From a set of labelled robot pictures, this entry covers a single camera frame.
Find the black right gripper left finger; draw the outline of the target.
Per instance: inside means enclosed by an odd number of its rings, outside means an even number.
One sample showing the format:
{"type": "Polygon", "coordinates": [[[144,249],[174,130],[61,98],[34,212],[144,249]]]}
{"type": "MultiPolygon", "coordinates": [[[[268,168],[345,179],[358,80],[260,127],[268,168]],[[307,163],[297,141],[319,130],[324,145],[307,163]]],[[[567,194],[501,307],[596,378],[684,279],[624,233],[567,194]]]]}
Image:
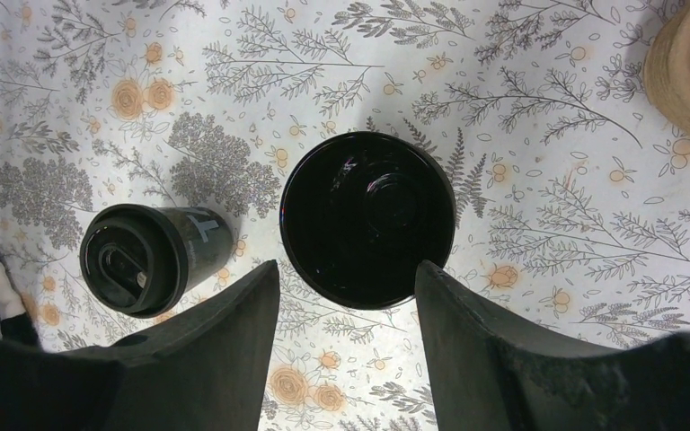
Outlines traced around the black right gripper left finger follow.
{"type": "Polygon", "coordinates": [[[0,340],[0,430],[254,430],[279,313],[269,260],[108,347],[0,340]]]}

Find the stack of black cups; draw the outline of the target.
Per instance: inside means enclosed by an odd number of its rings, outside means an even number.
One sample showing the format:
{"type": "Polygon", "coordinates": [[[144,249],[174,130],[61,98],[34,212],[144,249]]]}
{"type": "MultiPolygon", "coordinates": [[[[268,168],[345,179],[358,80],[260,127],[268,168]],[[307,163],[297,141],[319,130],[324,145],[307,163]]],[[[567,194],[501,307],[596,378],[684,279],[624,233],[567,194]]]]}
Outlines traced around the stack of black cups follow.
{"type": "Polygon", "coordinates": [[[297,163],[281,196],[279,230],[290,263],[316,293],[382,310],[414,296],[422,261],[446,264],[456,199],[427,151],[383,133],[349,132],[297,163]]]}

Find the single black coffee cup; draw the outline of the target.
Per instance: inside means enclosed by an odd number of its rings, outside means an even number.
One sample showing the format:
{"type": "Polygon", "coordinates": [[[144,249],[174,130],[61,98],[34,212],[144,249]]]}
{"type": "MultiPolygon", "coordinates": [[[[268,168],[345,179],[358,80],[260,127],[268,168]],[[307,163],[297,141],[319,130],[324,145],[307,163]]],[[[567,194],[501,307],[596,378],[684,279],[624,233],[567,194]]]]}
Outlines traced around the single black coffee cup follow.
{"type": "Polygon", "coordinates": [[[234,241],[232,229],[218,213],[205,207],[167,207],[163,214],[174,226],[183,249],[185,290],[189,291],[228,262],[234,241]]]}

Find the single black lid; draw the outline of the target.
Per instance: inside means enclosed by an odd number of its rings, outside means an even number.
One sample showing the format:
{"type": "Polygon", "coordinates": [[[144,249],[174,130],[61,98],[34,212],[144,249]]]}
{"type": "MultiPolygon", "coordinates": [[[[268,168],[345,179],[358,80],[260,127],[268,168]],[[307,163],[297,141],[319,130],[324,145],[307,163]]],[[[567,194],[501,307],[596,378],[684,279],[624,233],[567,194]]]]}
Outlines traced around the single black lid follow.
{"type": "Polygon", "coordinates": [[[90,292],[113,311],[137,319],[171,310],[185,290],[180,237],[151,207],[103,209],[81,243],[80,269],[90,292]]]}

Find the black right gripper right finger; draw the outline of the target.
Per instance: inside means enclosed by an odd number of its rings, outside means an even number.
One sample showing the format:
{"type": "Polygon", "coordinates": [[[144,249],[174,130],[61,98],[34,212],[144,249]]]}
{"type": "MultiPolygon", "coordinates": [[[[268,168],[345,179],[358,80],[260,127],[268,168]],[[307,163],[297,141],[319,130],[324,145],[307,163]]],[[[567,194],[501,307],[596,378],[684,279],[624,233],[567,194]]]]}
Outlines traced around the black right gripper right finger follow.
{"type": "Polygon", "coordinates": [[[441,430],[690,430],[690,332],[614,349],[548,330],[430,261],[415,297],[441,430]]]}

